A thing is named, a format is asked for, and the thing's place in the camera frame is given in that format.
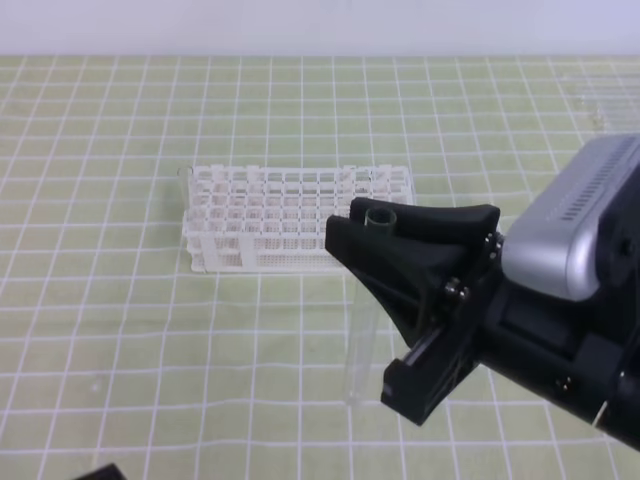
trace clear plastic tube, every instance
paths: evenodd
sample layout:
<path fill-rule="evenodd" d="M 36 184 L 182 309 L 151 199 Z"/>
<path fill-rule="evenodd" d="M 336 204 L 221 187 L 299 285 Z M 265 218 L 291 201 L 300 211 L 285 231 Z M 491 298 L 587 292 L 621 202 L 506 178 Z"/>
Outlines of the clear plastic tube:
<path fill-rule="evenodd" d="M 365 213 L 365 227 L 372 234 L 393 235 L 396 214 L 388 208 L 371 208 Z M 349 315 L 349 338 L 345 365 L 345 402 L 357 406 L 366 395 L 373 349 L 383 308 L 369 290 L 356 279 Z"/>
<path fill-rule="evenodd" d="M 178 182 L 180 183 L 180 195 L 185 210 L 189 209 L 189 186 L 193 177 L 193 168 L 190 166 L 178 169 Z"/>

